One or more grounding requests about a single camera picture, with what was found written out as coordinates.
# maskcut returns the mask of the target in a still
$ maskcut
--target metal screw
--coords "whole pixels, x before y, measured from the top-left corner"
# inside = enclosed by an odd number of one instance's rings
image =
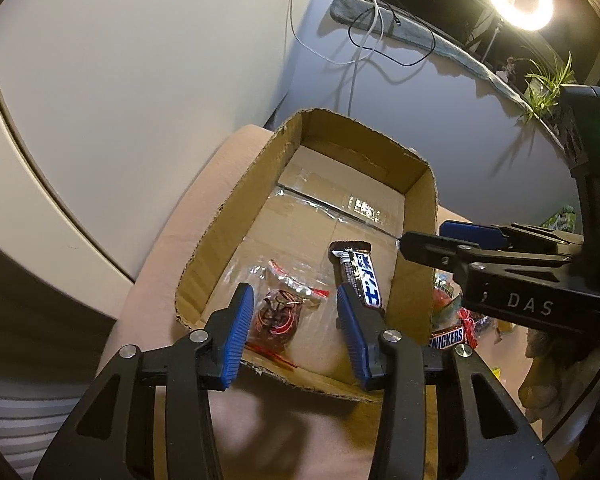
[[[136,355],[136,347],[133,345],[124,345],[119,351],[120,357],[123,359],[129,359]]]
[[[205,330],[194,330],[189,334],[189,339],[194,343],[203,343],[209,338],[209,334]]]
[[[464,343],[456,345],[454,350],[460,357],[469,357],[472,353],[474,353],[474,349],[469,345],[465,345]]]
[[[402,339],[402,334],[397,330],[390,328],[389,330],[382,332],[382,338],[389,343],[397,343],[400,341],[400,339]]]

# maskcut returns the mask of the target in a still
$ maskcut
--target potted plant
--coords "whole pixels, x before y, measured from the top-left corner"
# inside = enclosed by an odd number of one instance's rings
[[[529,104],[529,109],[524,112],[525,124],[533,117],[548,120],[552,116],[552,108],[558,104],[556,98],[560,93],[560,87],[565,84],[575,83],[574,72],[571,69],[571,52],[569,59],[562,68],[556,69],[555,74],[551,74],[544,66],[529,59],[536,69],[537,73],[530,72],[526,74],[528,87],[525,92],[525,98]]]

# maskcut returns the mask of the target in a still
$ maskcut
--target white wall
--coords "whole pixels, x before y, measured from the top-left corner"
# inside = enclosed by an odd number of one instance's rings
[[[0,250],[43,282],[115,319],[132,285],[41,186],[1,112]]]
[[[295,0],[300,20],[309,0]],[[0,92],[75,221],[136,276],[223,139],[288,88],[288,0],[5,0]]]
[[[346,27],[329,16],[331,2],[312,1],[300,37],[331,59],[352,59]],[[403,63],[423,54],[394,40],[383,45]],[[351,73],[351,65],[302,49],[276,122],[300,108],[345,114]],[[577,193],[555,145],[539,127],[522,127],[520,112],[490,84],[436,55],[412,68],[374,55],[359,69],[352,108],[353,118],[429,161],[444,207],[475,222],[538,223],[565,204],[578,208]]]

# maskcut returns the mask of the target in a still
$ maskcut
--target plastic bag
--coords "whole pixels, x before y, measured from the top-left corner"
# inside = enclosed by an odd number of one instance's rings
[[[329,291],[300,283],[273,260],[261,269],[264,280],[260,280],[256,301],[261,299],[254,309],[248,342],[252,348],[280,353],[298,330],[302,310],[316,309]]]
[[[453,298],[456,288],[459,287],[449,276],[436,272],[433,287],[432,330],[437,334],[463,326],[465,342],[472,348],[476,348],[478,338],[491,326],[492,319],[462,307],[462,294]]]

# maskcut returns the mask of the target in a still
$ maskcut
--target candy wrapper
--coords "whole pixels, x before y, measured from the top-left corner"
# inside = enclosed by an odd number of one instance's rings
[[[268,291],[262,296],[264,288]],[[264,267],[260,289],[262,299],[254,309],[248,346],[265,354],[284,351],[298,330],[302,310],[315,309],[329,297],[327,290],[300,283],[273,260]]]
[[[431,319],[434,331],[429,346],[439,350],[458,343],[467,343],[476,348],[478,338],[491,323],[491,318],[462,307],[462,294],[452,299],[456,286],[446,274],[436,273]]]
[[[371,243],[360,240],[332,242],[330,255],[340,264],[340,282],[350,283],[363,306],[377,310],[384,317],[380,287],[371,262]]]

